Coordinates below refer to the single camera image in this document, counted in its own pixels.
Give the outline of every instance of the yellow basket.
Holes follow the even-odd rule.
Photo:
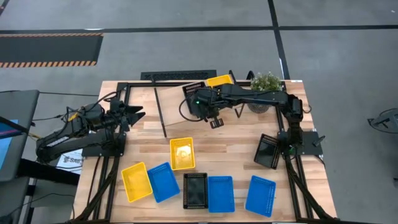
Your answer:
[[[122,170],[122,178],[129,202],[136,201],[152,193],[152,186],[143,162]]]
[[[181,138],[170,140],[170,160],[172,170],[195,168],[193,139]]]
[[[207,79],[207,85],[208,86],[218,86],[218,85],[222,85],[225,83],[230,83],[233,84],[231,76],[230,75],[222,75],[220,77],[215,77],[215,78],[209,78]]]

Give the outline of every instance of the blue basket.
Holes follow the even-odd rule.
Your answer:
[[[250,181],[245,209],[266,217],[271,217],[275,189],[275,182],[253,175]]]
[[[148,170],[148,177],[157,203],[180,193],[180,188],[168,162]]]
[[[209,212],[235,212],[234,186],[231,176],[208,178]]]

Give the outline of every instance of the robotic arm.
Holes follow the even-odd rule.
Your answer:
[[[188,96],[187,103],[192,115],[208,122],[212,128],[224,125],[222,119],[218,119],[219,110],[232,108],[241,103],[257,103],[272,105],[280,108],[282,114],[289,123],[287,131],[289,144],[302,143],[302,130],[300,122],[303,120],[303,103],[295,95],[284,91],[256,91],[247,90],[239,85],[223,84],[214,88],[199,88],[194,94]]]
[[[137,113],[141,109],[142,106],[128,106],[117,99],[110,101],[107,112],[97,103],[82,106],[61,130],[37,140],[38,161],[46,164],[63,153],[81,148],[83,156],[120,155],[123,152],[119,150],[124,150],[119,147],[124,144],[124,132],[130,131],[129,125],[145,115],[145,112]],[[119,125],[120,133],[115,133]]]

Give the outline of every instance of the wooden table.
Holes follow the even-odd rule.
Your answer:
[[[120,81],[103,82],[99,97],[114,91],[118,82]],[[303,100],[304,110],[308,110],[308,101],[303,83],[301,81],[288,80],[286,81],[286,87],[288,93],[295,94]],[[161,90],[166,88],[169,87],[158,87],[157,89],[160,93]],[[276,137],[279,130],[273,107],[264,114],[254,114],[245,106],[240,118],[236,117],[233,110],[225,110],[221,116],[224,120],[224,126],[217,129],[211,129],[210,125],[205,122],[182,122],[167,126],[168,138],[166,139],[160,125],[153,87],[132,88],[129,104],[143,106],[146,115],[127,133],[126,148],[119,163],[111,215],[112,222],[288,222],[295,220],[289,181],[283,159],[280,158],[277,170],[268,169],[253,162],[261,134],[264,133]],[[105,109],[109,108],[106,102],[101,102],[101,105]],[[311,114],[304,114],[301,127],[304,131],[314,128]],[[174,172],[180,186],[180,194],[161,203],[156,203],[153,195],[129,203],[124,191],[120,171],[138,162],[144,162],[147,169],[164,162],[170,162],[170,139],[184,137],[193,137],[196,168]],[[80,214],[86,207],[96,160],[97,158],[90,157],[83,163],[74,203],[76,214]],[[302,156],[302,160],[309,191],[325,211],[335,217],[336,212],[324,166],[315,156]],[[100,161],[95,177],[93,195],[98,186],[101,165],[102,162]],[[112,160],[109,162],[108,170],[110,170],[111,165]],[[206,209],[184,210],[182,208],[183,174],[190,172],[206,172],[210,176],[232,176],[235,212],[209,213]],[[271,218],[244,209],[252,175],[273,180],[277,184]],[[107,192],[101,203],[100,218],[104,217],[108,198]],[[301,214],[306,217],[302,194],[299,189],[297,189],[297,192]]]

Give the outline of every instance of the table leg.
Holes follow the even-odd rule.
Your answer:
[[[57,169],[51,166],[39,164],[38,162],[21,159],[17,175],[42,180],[50,180],[63,184],[77,185],[80,175]]]

